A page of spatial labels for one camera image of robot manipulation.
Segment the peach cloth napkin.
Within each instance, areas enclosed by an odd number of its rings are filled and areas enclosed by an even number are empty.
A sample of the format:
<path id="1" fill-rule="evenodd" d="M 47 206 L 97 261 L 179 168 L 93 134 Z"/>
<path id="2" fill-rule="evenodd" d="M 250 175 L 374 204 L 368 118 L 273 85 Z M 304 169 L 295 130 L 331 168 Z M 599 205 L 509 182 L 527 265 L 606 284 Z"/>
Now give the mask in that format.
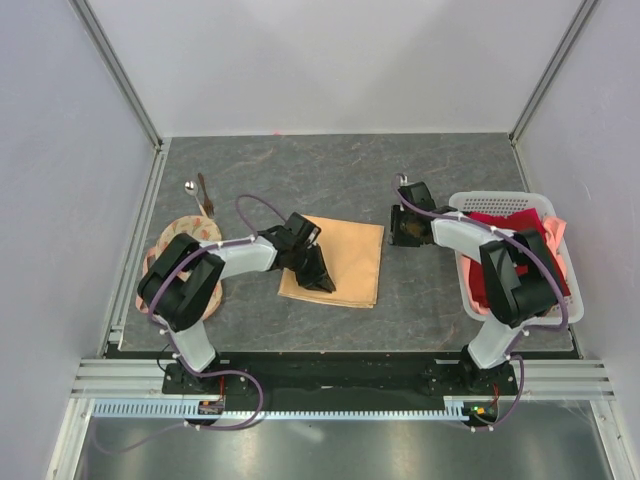
<path id="1" fill-rule="evenodd" d="M 373 308 L 377 303 L 384 227 L 306 215 L 321 229 L 318 243 L 336 290 L 333 293 L 300 287 L 285 270 L 278 294 L 312 303 L 349 308 Z"/>

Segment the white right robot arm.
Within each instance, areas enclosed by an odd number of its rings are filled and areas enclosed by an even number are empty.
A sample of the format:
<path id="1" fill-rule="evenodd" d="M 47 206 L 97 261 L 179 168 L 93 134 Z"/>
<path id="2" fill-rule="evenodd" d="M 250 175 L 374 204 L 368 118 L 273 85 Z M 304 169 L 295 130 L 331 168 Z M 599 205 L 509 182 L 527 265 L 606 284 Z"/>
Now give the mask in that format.
<path id="1" fill-rule="evenodd" d="M 398 201 L 391 210 L 391 243 L 434 244 L 460 258 L 462 296 L 484 324 L 464 348 L 458 381 L 467 392 L 483 392 L 492 368 L 506 362 L 523 332 L 538 327 L 554 307 L 564 309 L 570 290 L 557 258 L 558 237 L 528 209 L 507 217 L 437 207 L 424 182 L 397 175 Z"/>

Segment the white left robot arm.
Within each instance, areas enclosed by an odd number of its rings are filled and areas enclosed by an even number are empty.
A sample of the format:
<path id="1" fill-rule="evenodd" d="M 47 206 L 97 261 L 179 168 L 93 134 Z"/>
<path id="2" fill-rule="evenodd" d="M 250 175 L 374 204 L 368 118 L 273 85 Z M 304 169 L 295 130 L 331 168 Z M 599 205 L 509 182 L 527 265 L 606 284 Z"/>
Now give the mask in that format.
<path id="1" fill-rule="evenodd" d="M 219 382 L 204 315 L 218 284 L 251 272 L 288 270 L 310 291 L 333 293 L 336 286 L 318 243 L 321 228 L 298 213 L 282 225 L 245 238 L 200 242 L 187 233 L 174 237 L 137 286 L 150 319 L 169 336 L 185 367 L 185 382 L 208 393 Z"/>

